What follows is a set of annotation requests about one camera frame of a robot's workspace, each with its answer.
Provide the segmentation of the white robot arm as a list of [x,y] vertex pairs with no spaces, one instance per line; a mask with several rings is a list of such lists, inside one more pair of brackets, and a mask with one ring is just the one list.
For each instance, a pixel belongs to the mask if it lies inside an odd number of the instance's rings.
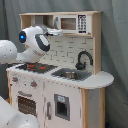
[[[50,50],[47,36],[61,36],[61,29],[30,26],[19,33],[19,41],[28,48],[18,53],[15,44],[0,40],[0,64],[35,63]],[[0,96],[0,128],[40,128],[37,118],[14,109]]]

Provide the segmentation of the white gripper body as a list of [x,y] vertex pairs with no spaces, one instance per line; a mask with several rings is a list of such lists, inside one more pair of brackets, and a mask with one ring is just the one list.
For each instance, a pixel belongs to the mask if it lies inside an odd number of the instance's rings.
[[43,34],[47,36],[62,36],[63,31],[46,27],[43,29]]

